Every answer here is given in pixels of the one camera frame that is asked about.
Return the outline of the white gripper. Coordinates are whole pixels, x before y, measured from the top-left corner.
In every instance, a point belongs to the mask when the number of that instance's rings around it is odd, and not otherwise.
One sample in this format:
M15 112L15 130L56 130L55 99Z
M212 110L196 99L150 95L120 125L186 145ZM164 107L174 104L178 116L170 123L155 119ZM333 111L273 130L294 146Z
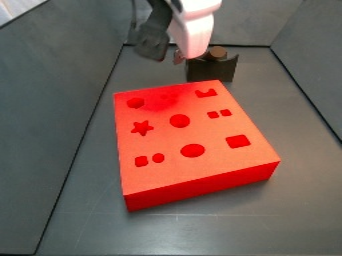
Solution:
M222 0L164 0L172 10L168 32L178 45L172 63L199 57L207 49L212 30L214 13Z

